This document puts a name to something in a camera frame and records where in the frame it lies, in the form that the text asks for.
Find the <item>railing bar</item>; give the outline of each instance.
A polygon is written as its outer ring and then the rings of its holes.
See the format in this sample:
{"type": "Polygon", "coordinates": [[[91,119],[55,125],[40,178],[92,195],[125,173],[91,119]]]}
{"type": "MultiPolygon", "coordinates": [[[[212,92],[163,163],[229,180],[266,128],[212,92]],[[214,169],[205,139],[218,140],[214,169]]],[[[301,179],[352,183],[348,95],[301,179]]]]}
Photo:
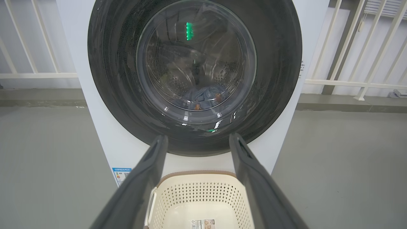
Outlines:
{"type": "Polygon", "coordinates": [[[47,46],[48,53],[49,53],[49,55],[51,57],[51,61],[52,61],[52,64],[54,66],[55,72],[58,73],[59,72],[59,67],[58,67],[57,59],[55,58],[55,54],[54,54],[54,51],[52,49],[50,39],[48,37],[47,31],[46,31],[46,28],[45,28],[45,25],[44,25],[44,21],[43,21],[42,16],[41,16],[41,12],[39,11],[37,0],[31,0],[31,2],[33,4],[35,16],[37,16],[38,24],[39,24],[42,36],[43,36],[44,41],[45,41],[45,45],[47,46]]]}
{"type": "Polygon", "coordinates": [[[407,67],[404,70],[403,75],[400,76],[400,79],[398,80],[397,84],[401,84],[401,82],[403,82],[403,80],[406,78],[406,76],[407,76],[407,67]]]}
{"type": "Polygon", "coordinates": [[[341,63],[342,63],[342,60],[343,60],[343,58],[344,58],[346,49],[348,48],[348,45],[349,45],[349,42],[350,42],[350,38],[352,37],[353,31],[354,31],[354,29],[355,29],[355,27],[356,27],[356,23],[357,23],[358,18],[359,18],[359,16],[360,16],[360,12],[361,12],[362,9],[363,9],[363,4],[364,4],[364,3],[365,3],[365,0],[360,0],[359,5],[358,5],[358,7],[357,7],[357,9],[356,9],[355,16],[353,17],[352,24],[350,25],[348,34],[347,34],[347,36],[346,36],[344,46],[342,47],[341,53],[339,54],[339,57],[338,57],[338,61],[336,62],[335,68],[333,69],[333,72],[332,72],[332,74],[331,74],[331,76],[330,76],[330,80],[334,80],[336,74],[338,73],[339,66],[340,66],[341,63]]]}
{"type": "Polygon", "coordinates": [[[11,21],[13,22],[14,28],[17,32],[18,38],[20,39],[21,45],[23,46],[24,52],[27,56],[28,62],[30,63],[31,69],[33,70],[34,73],[38,73],[37,67],[35,66],[35,63],[33,60],[33,57],[31,56],[31,53],[27,47],[27,44],[25,43],[23,37],[21,36],[20,29],[18,28],[17,23],[15,22],[10,0],[4,0],[4,2],[6,3],[7,10],[9,11],[9,14],[11,17],[11,21]]]}
{"type": "Polygon", "coordinates": [[[387,72],[386,78],[384,79],[384,83],[387,84],[387,82],[389,81],[390,75],[392,74],[394,67],[396,66],[396,64],[398,63],[398,61],[400,60],[400,56],[403,53],[403,51],[405,50],[405,48],[407,47],[407,37],[404,40],[403,45],[401,46],[400,50],[398,51],[398,54],[396,56],[396,58],[394,59],[392,66],[390,67],[389,71],[387,72]]]}
{"type": "Polygon", "coordinates": [[[369,70],[368,73],[368,80],[367,80],[367,86],[366,87],[362,87],[359,90],[359,93],[357,94],[357,96],[355,96],[354,98],[360,101],[364,101],[365,99],[363,98],[367,92],[367,90],[369,89],[369,86],[377,72],[377,69],[380,66],[381,61],[383,60],[387,48],[390,45],[390,42],[392,41],[394,34],[396,33],[396,30],[398,28],[398,26],[400,25],[401,20],[403,19],[404,13],[407,9],[407,0],[403,0],[400,4],[400,8],[397,11],[396,16],[394,17],[392,24],[390,26],[389,31],[386,34],[386,37],[384,38],[384,41],[379,49],[379,52],[377,53],[376,58],[373,61],[372,67],[369,70]]]}
{"type": "MultiPolygon", "coordinates": [[[[305,84],[334,85],[334,86],[348,86],[348,87],[364,87],[367,85],[367,83],[337,81],[337,80],[331,81],[331,80],[327,80],[327,79],[306,79],[305,84]]],[[[391,84],[370,84],[369,87],[382,88],[382,89],[407,90],[407,86],[391,85],[391,84]]]]}
{"type": "Polygon", "coordinates": [[[0,74],[0,79],[66,79],[78,78],[76,73],[17,73],[0,74]]]}
{"type": "Polygon", "coordinates": [[[11,57],[10,57],[9,53],[7,52],[7,48],[6,48],[6,46],[4,45],[4,42],[3,42],[3,40],[1,39],[1,37],[0,37],[0,49],[1,49],[1,52],[3,53],[4,57],[6,58],[6,62],[7,62],[7,64],[9,65],[9,68],[10,68],[10,70],[11,70],[11,73],[16,74],[16,73],[17,73],[17,70],[15,69],[15,66],[14,66],[14,64],[13,64],[13,61],[11,60],[11,57]]]}
{"type": "Polygon", "coordinates": [[[334,10],[333,15],[332,15],[332,20],[331,20],[331,22],[329,24],[328,32],[326,34],[324,44],[322,45],[321,53],[319,54],[319,57],[318,57],[318,60],[317,60],[317,65],[315,66],[314,74],[312,75],[312,79],[314,79],[315,75],[318,74],[319,66],[321,65],[321,61],[322,61],[322,58],[324,56],[325,47],[326,47],[326,45],[328,43],[328,40],[329,40],[329,37],[330,37],[330,35],[332,33],[332,28],[333,28],[333,25],[335,24],[336,17],[338,16],[339,9],[341,8],[341,3],[342,3],[342,0],[337,0],[337,2],[336,2],[335,10],[334,10]]]}
{"type": "Polygon", "coordinates": [[[379,10],[377,11],[376,16],[374,17],[373,24],[370,27],[368,36],[366,37],[362,50],[359,53],[359,57],[357,58],[357,61],[356,61],[355,65],[353,66],[352,73],[350,74],[350,77],[349,77],[349,81],[353,81],[353,78],[355,77],[355,73],[359,68],[360,61],[362,60],[363,55],[365,54],[365,50],[366,50],[367,46],[369,45],[370,39],[372,38],[373,32],[376,29],[377,22],[379,21],[380,15],[383,11],[384,5],[386,5],[386,2],[387,2],[387,0],[382,0],[381,4],[379,6],[379,10]]]}

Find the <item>door glass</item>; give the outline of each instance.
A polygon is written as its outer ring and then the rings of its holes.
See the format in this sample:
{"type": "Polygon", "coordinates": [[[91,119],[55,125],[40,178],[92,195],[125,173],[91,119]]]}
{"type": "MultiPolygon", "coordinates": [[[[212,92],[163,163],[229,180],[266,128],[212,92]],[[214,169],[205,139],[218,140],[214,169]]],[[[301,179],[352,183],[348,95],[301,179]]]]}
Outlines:
{"type": "MultiPolygon", "coordinates": [[[[256,74],[249,31],[231,11],[209,1],[179,1],[155,14],[140,37],[136,59],[143,90],[174,118],[182,117],[182,110],[235,110],[256,74]]],[[[216,118],[205,114],[201,121],[216,118]]]]}

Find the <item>basket label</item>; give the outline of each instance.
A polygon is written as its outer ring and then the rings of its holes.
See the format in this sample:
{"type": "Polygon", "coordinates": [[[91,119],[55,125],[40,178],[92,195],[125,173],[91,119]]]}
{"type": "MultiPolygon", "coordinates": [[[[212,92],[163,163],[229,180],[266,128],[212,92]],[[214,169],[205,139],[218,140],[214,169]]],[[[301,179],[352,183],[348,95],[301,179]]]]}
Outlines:
{"type": "Polygon", "coordinates": [[[215,219],[191,220],[191,229],[216,229],[215,219]]]}

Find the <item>sticker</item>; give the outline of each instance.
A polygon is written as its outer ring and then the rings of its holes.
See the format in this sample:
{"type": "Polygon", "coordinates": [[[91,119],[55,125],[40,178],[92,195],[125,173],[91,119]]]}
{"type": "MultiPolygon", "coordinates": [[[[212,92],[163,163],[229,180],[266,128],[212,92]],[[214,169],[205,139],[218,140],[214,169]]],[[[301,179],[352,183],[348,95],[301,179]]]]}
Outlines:
{"type": "Polygon", "coordinates": [[[214,219],[191,220],[191,229],[216,229],[214,219]]]}
{"type": "Polygon", "coordinates": [[[301,68],[300,68],[300,75],[298,76],[299,79],[301,79],[302,72],[304,71],[304,68],[305,68],[305,64],[304,64],[304,61],[302,60],[301,61],[301,68]]]}
{"type": "Polygon", "coordinates": [[[122,185],[123,181],[125,181],[126,177],[131,172],[131,168],[112,168],[114,172],[114,176],[116,177],[117,183],[119,186],[122,185]]]}

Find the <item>perforated basket wall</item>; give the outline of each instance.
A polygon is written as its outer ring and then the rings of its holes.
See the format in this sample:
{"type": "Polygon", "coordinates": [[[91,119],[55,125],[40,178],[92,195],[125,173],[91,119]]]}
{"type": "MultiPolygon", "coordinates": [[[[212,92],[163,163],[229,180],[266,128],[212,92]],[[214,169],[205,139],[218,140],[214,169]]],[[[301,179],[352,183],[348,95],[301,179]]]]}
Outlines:
{"type": "Polygon", "coordinates": [[[225,174],[167,178],[155,190],[151,211],[150,229],[191,229],[192,220],[204,219],[214,219],[216,229],[254,228],[245,187],[225,174]]]}

